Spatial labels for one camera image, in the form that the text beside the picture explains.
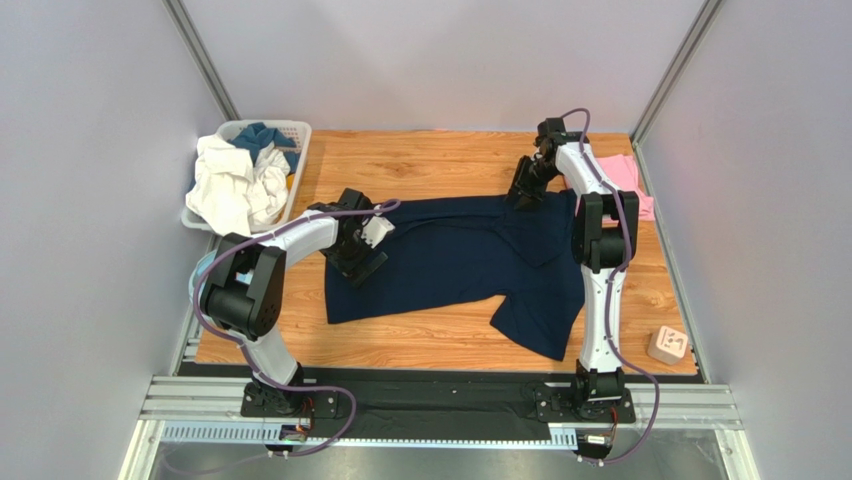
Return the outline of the navy blue t shirt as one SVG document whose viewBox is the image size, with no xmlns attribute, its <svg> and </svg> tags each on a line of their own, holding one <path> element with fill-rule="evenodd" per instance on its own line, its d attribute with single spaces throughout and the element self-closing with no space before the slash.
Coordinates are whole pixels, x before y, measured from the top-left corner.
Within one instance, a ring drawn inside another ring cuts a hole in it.
<svg viewBox="0 0 852 480">
<path fill-rule="evenodd" d="M 490 324 L 509 340 L 561 361 L 585 303 L 570 252 L 577 196 L 548 192 L 534 211 L 503 196 L 405 201 L 387 214 L 394 231 L 379 249 L 387 260 L 354 287 L 325 272 L 331 324 L 488 299 L 504 300 Z"/>
</svg>

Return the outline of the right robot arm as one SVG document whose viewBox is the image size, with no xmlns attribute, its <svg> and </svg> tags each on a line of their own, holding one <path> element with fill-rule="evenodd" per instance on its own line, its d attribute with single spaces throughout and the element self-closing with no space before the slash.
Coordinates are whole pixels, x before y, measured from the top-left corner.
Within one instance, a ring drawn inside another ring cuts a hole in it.
<svg viewBox="0 0 852 480">
<path fill-rule="evenodd" d="M 517 210 L 531 211 L 543 203 L 557 176 L 577 195 L 570 246 L 583 276 L 586 318 L 567 402 L 582 420 L 614 417 L 628 394 L 619 350 L 620 302 L 637 248 L 639 198 L 605 173 L 587 144 L 587 132 L 568 131 L 562 117 L 543 120 L 534 145 L 535 153 L 518 162 L 507 200 Z"/>
</svg>

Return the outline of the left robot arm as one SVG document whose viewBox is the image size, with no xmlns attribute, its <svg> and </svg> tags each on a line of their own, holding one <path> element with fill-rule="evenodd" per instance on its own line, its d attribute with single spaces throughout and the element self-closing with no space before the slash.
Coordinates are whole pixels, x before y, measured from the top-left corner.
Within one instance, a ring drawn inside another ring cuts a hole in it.
<svg viewBox="0 0 852 480">
<path fill-rule="evenodd" d="M 231 341 L 249 363 L 245 416 L 305 415 L 311 388 L 278 327 L 285 275 L 316 252 L 359 288 L 387 260 L 378 247 L 393 232 L 388 212 L 396 199 L 375 204 L 347 188 L 332 203 L 316 203 L 297 218 L 252 237 L 226 235 L 198 273 L 190 295 L 202 326 Z"/>
</svg>

